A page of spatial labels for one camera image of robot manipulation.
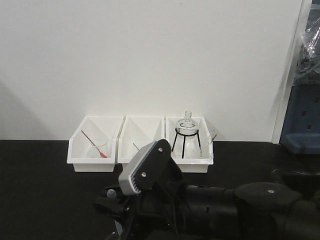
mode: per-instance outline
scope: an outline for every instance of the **black tabletop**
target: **black tabletop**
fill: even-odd
[[[104,240],[114,221],[97,214],[100,191],[122,171],[74,172],[68,141],[0,141],[0,239]],[[208,173],[185,173],[189,185],[236,188],[274,182],[275,169],[317,172],[320,157],[297,156],[268,142],[215,142]],[[154,235],[154,239],[163,239]]]

